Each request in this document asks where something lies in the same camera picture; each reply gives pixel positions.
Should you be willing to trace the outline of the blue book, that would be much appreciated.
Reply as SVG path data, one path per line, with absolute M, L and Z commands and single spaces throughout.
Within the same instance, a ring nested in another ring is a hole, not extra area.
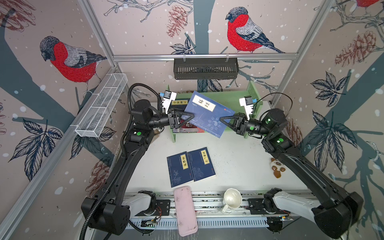
M 172 188 L 194 181 L 187 152 L 167 157 L 167 163 Z
M 216 175 L 208 148 L 187 152 L 194 182 Z
M 189 99 L 179 99 L 171 102 L 170 108 L 184 111 L 189 103 Z
M 184 111 L 195 115 L 194 118 L 189 121 L 190 123 L 217 138 L 220 138 L 227 128 L 227 126 L 220 121 L 220 117 L 235 114 L 234 110 L 198 92 L 193 93 Z

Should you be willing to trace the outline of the red pink Hamlet book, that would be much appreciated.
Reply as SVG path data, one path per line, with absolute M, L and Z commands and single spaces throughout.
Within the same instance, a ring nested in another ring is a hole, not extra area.
M 205 131 L 195 125 L 187 124 L 182 126 L 181 128 L 172 129 L 172 132 L 174 134 L 178 134 L 178 133 L 204 133 Z

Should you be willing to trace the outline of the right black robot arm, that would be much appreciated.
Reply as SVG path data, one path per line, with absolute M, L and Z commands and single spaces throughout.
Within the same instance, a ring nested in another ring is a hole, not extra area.
M 289 196 L 279 188 L 264 195 L 264 209 L 269 214 L 287 211 L 312 221 L 328 237 L 348 236 L 358 221 L 364 200 L 356 192 L 349 193 L 315 167 L 294 143 L 283 134 L 288 125 L 283 110 L 270 109 L 259 119 L 238 113 L 221 117 L 220 121 L 238 135 L 248 134 L 262 141 L 267 153 L 290 169 L 315 195 L 316 201 Z

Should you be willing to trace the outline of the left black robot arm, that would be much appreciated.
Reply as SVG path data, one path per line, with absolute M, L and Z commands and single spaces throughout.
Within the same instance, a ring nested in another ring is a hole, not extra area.
M 123 205 L 128 183 L 140 159 L 148 150 L 155 136 L 155 129 L 166 126 L 178 129 L 183 126 L 180 122 L 183 115 L 188 116 L 188 121 L 194 118 L 194 114 L 170 108 L 177 96 L 170 91 L 154 93 L 157 97 L 156 108 L 145 99 L 133 104 L 131 96 L 135 87 L 154 91 L 141 83 L 133 84 L 128 90 L 130 119 L 120 140 L 121 154 L 109 177 L 95 196 L 85 198 L 82 203 L 81 209 L 85 222 L 79 236 L 81 240 L 85 239 L 88 228 L 106 232 L 106 239 L 111 235 L 121 235 L 127 225 L 133 225 L 132 217 L 141 212 L 151 214 L 155 211 L 156 194 L 152 191 L 139 191 L 129 199 L 127 205 Z

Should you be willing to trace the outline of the green wooden two-tier shelf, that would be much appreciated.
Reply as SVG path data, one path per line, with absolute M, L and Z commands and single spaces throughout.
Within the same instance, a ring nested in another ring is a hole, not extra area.
M 240 102 L 239 102 L 240 98 L 247 97 L 247 96 L 252 96 L 253 99 L 257 99 L 257 100 L 261 98 L 253 82 L 249 82 L 247 89 L 244 91 L 207 92 L 207 93 L 201 93 L 201 94 L 213 101 L 216 101 L 217 103 L 220 103 L 226 107 L 229 107 L 230 109 L 234 110 L 236 113 L 239 113 L 239 112 L 245 113 L 245 108 L 240 106 Z M 189 100 L 192 95 L 193 95 L 193 92 L 177 94 L 176 101 L 180 102 L 182 100 Z M 260 103 L 254 110 L 254 113 L 256 116 L 260 113 L 262 106 L 263 106 L 263 103 Z M 173 133 L 173 130 L 171 130 L 172 142 L 175 143 L 177 135 L 181 135 L 181 134 L 186 134 L 186 133 Z

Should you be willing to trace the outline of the dark grey hanging basket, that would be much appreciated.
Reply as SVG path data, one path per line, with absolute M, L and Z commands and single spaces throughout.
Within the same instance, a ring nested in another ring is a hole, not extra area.
M 237 58 L 186 58 L 174 60 L 176 80 L 230 80 L 239 73 Z

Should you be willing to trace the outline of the white ceramic mug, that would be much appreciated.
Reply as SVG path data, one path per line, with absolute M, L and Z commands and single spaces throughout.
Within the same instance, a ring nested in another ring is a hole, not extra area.
M 228 210 L 237 209 L 241 206 L 243 201 L 241 193 L 233 188 L 227 189 L 223 197 L 223 208 L 221 212 L 224 214 Z

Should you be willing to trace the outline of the pink pencil case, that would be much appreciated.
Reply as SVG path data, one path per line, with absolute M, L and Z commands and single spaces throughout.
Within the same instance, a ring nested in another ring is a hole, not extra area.
M 198 222 L 190 187 L 184 186 L 175 189 L 174 200 L 179 235 L 185 237 L 196 233 Z

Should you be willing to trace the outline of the brown bear plush keychain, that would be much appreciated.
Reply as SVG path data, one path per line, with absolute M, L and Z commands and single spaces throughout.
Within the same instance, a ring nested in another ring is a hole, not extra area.
M 274 158 L 271 158 L 270 168 L 277 179 L 279 179 L 282 176 L 282 173 L 287 170 L 284 164 Z

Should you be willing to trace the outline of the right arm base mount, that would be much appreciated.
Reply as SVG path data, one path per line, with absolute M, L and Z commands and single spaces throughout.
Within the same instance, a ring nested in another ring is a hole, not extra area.
M 264 205 L 264 199 L 248 199 L 249 206 L 246 207 L 250 211 L 251 215 L 289 215 L 290 212 L 282 210 L 266 210 Z

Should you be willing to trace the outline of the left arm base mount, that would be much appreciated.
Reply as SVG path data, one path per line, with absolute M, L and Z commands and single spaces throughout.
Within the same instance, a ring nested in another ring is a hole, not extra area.
M 142 211 L 136 214 L 136 217 L 152 217 L 152 216 L 159 217 L 160 215 L 169 216 L 170 209 L 171 209 L 170 200 L 156 200 L 156 206 L 153 212 L 150 213 L 150 212 Z

